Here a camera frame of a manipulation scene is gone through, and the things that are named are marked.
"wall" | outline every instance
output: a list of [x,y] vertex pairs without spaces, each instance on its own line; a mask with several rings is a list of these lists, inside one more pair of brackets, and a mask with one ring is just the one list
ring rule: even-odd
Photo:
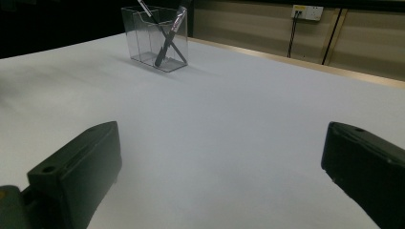
[[[292,5],[200,0],[194,37],[287,56]],[[321,63],[334,9],[319,22],[299,21],[291,57]],[[405,80],[405,14],[349,10],[329,65]]]

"white table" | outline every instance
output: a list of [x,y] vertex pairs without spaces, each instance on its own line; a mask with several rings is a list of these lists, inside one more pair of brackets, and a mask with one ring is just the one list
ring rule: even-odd
[[324,140],[339,121],[405,148],[404,89],[198,42],[189,58],[141,66],[121,34],[0,60],[0,184],[116,120],[123,168],[89,228],[377,228],[321,169]]

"dark background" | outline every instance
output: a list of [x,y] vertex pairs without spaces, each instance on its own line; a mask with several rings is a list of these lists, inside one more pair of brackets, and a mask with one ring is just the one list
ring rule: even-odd
[[[177,9],[181,0],[144,0],[147,5]],[[122,7],[137,0],[37,0],[0,10],[0,58],[40,52],[124,32]],[[188,15],[192,26],[193,9]]]

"wall socket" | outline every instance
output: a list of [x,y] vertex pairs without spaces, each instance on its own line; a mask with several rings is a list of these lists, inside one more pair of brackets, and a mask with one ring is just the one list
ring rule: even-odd
[[296,11],[300,11],[301,13],[298,15],[298,19],[319,21],[321,20],[323,10],[323,7],[294,5],[292,7],[291,17],[295,16]]

